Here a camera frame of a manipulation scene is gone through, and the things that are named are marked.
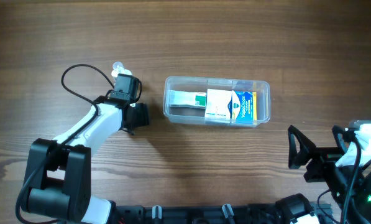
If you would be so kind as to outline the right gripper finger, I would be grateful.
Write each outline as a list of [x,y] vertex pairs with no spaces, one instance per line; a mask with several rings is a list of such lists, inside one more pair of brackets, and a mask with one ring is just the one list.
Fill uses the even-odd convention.
[[346,131],[345,128],[334,125],[332,127],[332,134],[334,136],[337,147],[342,150],[343,154],[345,154],[348,151],[346,143],[350,143],[352,141],[350,132]]
[[288,168],[299,169],[305,166],[316,153],[316,145],[293,125],[288,128],[288,140]]

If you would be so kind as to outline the white green medicine box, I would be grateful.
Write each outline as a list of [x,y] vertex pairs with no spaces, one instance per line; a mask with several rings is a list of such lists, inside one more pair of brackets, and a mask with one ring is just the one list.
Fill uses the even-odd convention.
[[206,99],[206,92],[171,90],[168,104],[171,107],[205,109]]

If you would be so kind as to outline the white lotion bottle clear cap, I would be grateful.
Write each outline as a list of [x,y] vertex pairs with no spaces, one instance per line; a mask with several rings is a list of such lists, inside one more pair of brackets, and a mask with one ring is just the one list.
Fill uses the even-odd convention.
[[116,79],[119,74],[132,75],[132,72],[125,68],[121,62],[114,62],[112,65],[111,76]]

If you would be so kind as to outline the blue VapoDrops box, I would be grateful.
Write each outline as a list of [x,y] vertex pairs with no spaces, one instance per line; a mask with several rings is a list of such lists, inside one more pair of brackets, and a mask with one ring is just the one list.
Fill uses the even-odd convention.
[[231,119],[246,123],[257,120],[256,92],[232,91]]

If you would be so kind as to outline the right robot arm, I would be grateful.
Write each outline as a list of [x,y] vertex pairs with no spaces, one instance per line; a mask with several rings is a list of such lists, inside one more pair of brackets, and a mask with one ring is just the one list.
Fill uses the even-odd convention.
[[340,223],[371,223],[371,121],[332,127],[334,147],[318,147],[294,126],[288,128],[290,169],[306,168],[306,182],[324,182],[341,209]]

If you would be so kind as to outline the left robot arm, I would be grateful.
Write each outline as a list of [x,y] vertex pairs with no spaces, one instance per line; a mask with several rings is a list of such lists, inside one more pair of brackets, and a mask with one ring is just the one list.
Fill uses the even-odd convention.
[[15,213],[48,217],[48,223],[106,223],[112,203],[91,194],[91,157],[117,131],[129,134],[149,125],[149,112],[139,98],[142,82],[120,73],[107,95],[95,100],[89,112],[54,139],[36,139],[30,146],[24,183]]

